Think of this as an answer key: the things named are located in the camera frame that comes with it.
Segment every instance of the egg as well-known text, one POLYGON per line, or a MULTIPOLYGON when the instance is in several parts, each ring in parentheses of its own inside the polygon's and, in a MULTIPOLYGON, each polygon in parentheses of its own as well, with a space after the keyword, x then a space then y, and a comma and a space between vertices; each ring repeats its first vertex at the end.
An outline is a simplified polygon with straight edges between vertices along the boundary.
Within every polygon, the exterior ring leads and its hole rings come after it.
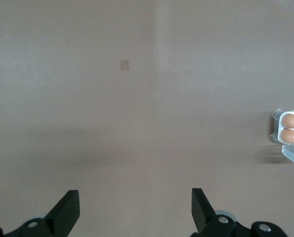
POLYGON ((294 128, 294 115, 293 114, 286 114, 282 118, 282 124, 288 128, 294 128))
POLYGON ((281 139, 287 143, 294 143, 294 131, 289 128, 284 128, 281 131, 281 139))

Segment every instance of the plastic container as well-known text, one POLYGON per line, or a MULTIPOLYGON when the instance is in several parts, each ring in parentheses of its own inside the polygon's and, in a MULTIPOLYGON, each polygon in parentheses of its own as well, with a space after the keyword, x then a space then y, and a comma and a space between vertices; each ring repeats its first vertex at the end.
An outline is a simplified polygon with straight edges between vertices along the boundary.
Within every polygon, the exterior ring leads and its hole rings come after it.
POLYGON ((272 114, 272 117, 274 118, 274 131, 271 134, 271 137, 275 142, 280 142, 280 143, 284 144, 282 146, 283 155, 294 162, 294 143, 287 143, 281 139, 281 131, 284 128, 286 128, 282 124, 282 118, 286 114, 293 114, 294 115, 294 110, 283 112, 282 110, 278 109, 277 111, 275 111, 272 114))

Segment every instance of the silver bolt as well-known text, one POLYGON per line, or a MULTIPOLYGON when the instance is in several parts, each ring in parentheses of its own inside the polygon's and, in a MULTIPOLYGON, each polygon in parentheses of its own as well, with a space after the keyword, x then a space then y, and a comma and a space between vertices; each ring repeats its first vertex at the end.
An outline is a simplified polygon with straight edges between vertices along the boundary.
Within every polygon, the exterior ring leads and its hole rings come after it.
POLYGON ((30 224, 28 224, 28 228, 32 228, 34 226, 37 226, 37 224, 38 224, 37 221, 33 221, 30 224))
POLYGON ((227 224, 229 222, 228 219, 224 216, 221 216, 220 218, 218 218, 218 221, 223 224, 227 224))
POLYGON ((268 225, 266 225, 266 224, 260 224, 259 225, 259 228, 260 228, 260 230, 263 230, 263 231, 265 231, 265 232, 271 232, 271 228, 268 226, 268 225))

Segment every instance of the clear plastic egg carton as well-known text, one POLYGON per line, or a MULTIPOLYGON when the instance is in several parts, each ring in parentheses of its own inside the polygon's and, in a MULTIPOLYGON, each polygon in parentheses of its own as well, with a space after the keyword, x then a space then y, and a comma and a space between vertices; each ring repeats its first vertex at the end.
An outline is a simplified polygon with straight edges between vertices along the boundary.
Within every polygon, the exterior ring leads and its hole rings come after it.
POLYGON ((274 118, 274 131, 271 134, 275 142, 283 143, 282 153, 294 162, 294 110, 278 109, 272 114, 274 118))

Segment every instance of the small beige square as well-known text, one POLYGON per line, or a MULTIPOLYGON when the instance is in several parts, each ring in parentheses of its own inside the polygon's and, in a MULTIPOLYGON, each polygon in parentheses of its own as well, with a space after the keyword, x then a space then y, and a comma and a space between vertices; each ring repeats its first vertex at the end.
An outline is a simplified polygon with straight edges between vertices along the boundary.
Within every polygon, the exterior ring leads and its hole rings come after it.
POLYGON ((121 60, 121 70, 129 70, 128 60, 121 60))

